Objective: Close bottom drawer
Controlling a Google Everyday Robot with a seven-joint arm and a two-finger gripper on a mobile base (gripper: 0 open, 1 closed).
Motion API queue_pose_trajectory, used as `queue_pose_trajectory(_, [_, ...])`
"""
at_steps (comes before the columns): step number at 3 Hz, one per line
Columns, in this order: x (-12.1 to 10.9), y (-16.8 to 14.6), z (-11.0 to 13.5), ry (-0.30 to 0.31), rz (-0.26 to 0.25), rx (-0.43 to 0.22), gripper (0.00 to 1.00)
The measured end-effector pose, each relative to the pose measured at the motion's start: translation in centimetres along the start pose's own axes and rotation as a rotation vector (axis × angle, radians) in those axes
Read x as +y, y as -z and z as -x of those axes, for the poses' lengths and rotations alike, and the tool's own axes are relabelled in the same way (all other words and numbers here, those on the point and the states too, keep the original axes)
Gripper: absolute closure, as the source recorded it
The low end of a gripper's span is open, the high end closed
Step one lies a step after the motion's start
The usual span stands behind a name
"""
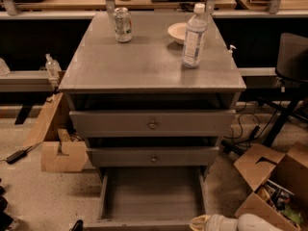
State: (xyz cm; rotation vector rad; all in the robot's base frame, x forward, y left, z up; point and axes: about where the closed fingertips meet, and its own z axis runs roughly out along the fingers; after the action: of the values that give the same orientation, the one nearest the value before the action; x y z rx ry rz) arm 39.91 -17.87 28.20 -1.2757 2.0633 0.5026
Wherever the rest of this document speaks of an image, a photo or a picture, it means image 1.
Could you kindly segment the white padded gripper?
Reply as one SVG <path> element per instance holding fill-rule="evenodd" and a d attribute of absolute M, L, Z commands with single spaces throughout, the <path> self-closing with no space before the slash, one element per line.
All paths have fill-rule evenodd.
<path fill-rule="evenodd" d="M 192 231 L 238 231 L 238 220 L 223 215 L 202 215 L 191 220 Z"/>

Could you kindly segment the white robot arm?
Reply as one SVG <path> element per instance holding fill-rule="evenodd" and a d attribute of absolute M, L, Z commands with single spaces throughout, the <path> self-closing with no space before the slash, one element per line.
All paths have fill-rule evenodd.
<path fill-rule="evenodd" d="M 202 215 L 191 220 L 190 228 L 192 231 L 282 231 L 253 214 L 243 214 L 238 218 Z"/>

